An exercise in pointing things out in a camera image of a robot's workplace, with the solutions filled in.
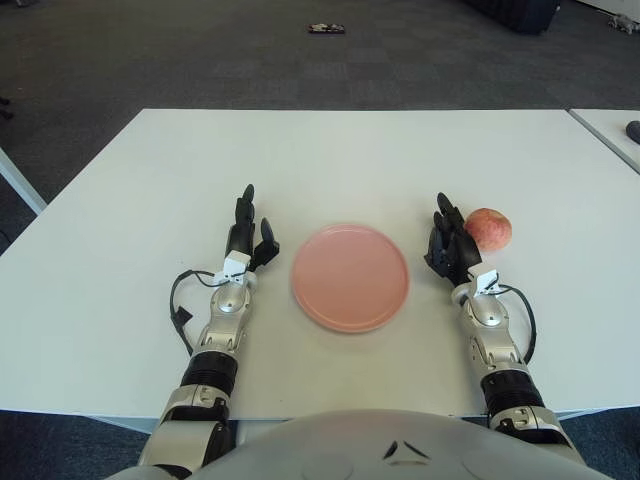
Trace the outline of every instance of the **peach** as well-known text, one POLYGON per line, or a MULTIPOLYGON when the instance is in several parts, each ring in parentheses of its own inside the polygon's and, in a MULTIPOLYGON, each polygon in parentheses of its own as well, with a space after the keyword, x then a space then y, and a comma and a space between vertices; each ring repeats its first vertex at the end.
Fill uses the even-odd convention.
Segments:
POLYGON ((479 208, 467 217, 464 229, 471 234, 478 250, 491 252, 505 247, 511 240, 511 222, 497 210, 479 208))

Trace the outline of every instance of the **table surface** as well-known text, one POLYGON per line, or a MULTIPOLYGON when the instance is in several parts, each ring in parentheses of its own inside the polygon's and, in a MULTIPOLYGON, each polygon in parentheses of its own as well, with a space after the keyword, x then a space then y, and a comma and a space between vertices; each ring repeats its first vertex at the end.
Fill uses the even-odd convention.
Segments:
POLYGON ((640 173, 640 145, 625 131, 632 120, 640 120, 640 110, 571 110, 571 114, 591 133, 640 173))
MULTIPOLYGON (((439 191, 511 220, 485 260, 533 305, 547 406, 640 404, 640 176, 568 113, 144 110, 0 257, 0 408, 157 417, 188 361, 169 288, 221 267, 248 182, 281 254, 258 271, 233 418, 483 412, 451 285, 422 259, 439 191), (367 334, 325 330, 290 291, 298 248, 342 222, 379 229, 409 266, 403 308, 367 334)), ((192 338, 210 294, 178 292, 192 338)), ((524 310, 507 306, 524 348, 524 310)))

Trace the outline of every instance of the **black cable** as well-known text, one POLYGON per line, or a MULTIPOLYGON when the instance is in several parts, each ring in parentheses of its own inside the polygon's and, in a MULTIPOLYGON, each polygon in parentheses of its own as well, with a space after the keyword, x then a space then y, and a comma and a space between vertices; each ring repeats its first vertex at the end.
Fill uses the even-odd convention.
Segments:
POLYGON ((533 357, 533 352, 536 349, 536 339, 538 338, 538 329, 536 327, 536 318, 533 315, 533 309, 529 304, 529 300, 527 300, 527 297, 525 297, 524 293, 522 293, 521 290, 517 289, 516 287, 512 287, 511 285, 506 285, 503 283, 498 284, 498 287, 502 288, 503 290, 501 292, 489 293, 489 295, 502 295, 503 293, 514 292, 516 295, 520 297, 520 300, 522 300, 522 303, 524 303, 524 307, 527 309, 527 315, 529 316, 529 326, 531 329, 531 336, 529 337, 529 346, 527 347, 527 353, 525 353, 522 360, 524 361, 525 364, 529 364, 529 362, 531 361, 531 357, 533 357))
POLYGON ((220 287, 225 283, 229 283, 229 280, 225 280, 223 282, 220 282, 214 285, 206 283, 204 280, 202 280, 200 275, 208 275, 210 277, 215 277, 215 273, 206 272, 204 270, 187 270, 186 272, 182 272, 180 275, 178 275, 174 280, 173 285, 171 286, 171 294, 169 295, 169 315, 171 317, 171 323, 173 323, 173 327, 176 329, 176 332, 182 339, 184 346, 187 347, 187 352, 189 352, 189 355, 193 353, 193 347, 189 343, 189 339, 187 338, 187 335, 184 333, 184 324, 186 322, 180 322, 180 319, 178 317, 178 312, 173 306, 173 297, 175 296, 176 289, 178 288, 178 285, 180 284, 180 282, 182 282, 186 278, 189 278, 191 275, 195 275, 196 278, 200 281, 200 283, 205 287, 215 288, 215 287, 220 287))

